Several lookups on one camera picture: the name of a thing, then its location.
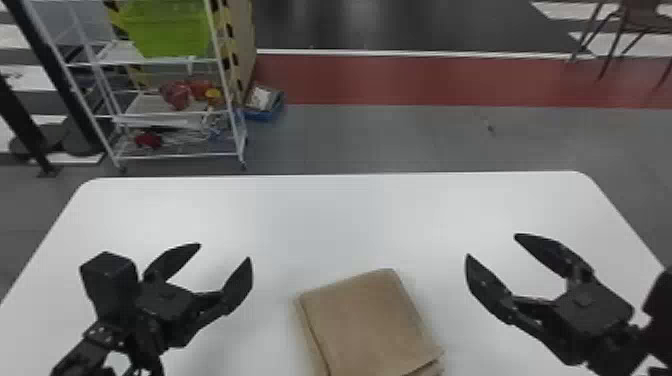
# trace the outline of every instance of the white table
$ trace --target white table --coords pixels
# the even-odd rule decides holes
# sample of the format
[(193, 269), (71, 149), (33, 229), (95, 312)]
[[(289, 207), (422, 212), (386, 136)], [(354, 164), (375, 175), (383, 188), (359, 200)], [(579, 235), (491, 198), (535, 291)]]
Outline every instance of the white table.
[(142, 270), (163, 250), (198, 241), (203, 248), (174, 282), (217, 288), (249, 255), (255, 286), (232, 316), (163, 356), (169, 376), (309, 375), (291, 300), (383, 267), (397, 269), (445, 347), (446, 375), (590, 375), (469, 294), (467, 252), (515, 293), (563, 291), (515, 232), (564, 242), (638, 309), (662, 270), (600, 189), (573, 172), (95, 180), (77, 191), (0, 306), (0, 374), (47, 375), (94, 321), (80, 264), (107, 250)]

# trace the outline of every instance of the green basket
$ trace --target green basket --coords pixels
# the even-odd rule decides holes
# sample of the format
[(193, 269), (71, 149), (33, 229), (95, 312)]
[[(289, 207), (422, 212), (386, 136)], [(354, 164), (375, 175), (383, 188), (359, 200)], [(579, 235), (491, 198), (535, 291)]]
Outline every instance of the green basket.
[(203, 0), (135, 0), (119, 17), (145, 57), (204, 56), (210, 45)]

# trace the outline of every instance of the red floor stripe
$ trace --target red floor stripe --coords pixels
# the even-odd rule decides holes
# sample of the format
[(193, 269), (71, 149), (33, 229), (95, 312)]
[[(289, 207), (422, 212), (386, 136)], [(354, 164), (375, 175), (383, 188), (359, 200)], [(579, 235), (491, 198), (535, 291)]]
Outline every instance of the red floor stripe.
[(666, 59), (601, 61), (260, 55), (255, 78), (295, 104), (672, 108)]

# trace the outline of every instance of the gray floor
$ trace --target gray floor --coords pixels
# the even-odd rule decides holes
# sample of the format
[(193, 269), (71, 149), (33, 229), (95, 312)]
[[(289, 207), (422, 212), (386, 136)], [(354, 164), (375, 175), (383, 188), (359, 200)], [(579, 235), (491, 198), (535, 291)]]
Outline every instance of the gray floor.
[[(672, 111), (655, 110), (290, 106), (273, 125), (251, 124), (247, 173), (578, 170), (669, 265), (670, 119)], [(70, 167), (55, 179), (36, 172), (0, 167), (0, 297), (75, 189), (116, 176), (107, 162)], [(239, 173), (229, 159), (129, 166), (131, 176)]]

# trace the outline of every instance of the folded towel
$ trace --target folded towel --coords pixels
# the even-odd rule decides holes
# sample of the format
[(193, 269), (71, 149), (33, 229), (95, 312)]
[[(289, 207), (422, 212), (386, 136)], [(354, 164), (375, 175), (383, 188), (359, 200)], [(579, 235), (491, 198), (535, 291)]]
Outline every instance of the folded towel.
[(316, 374), (436, 376), (443, 350), (391, 269), (302, 294), (296, 302)]

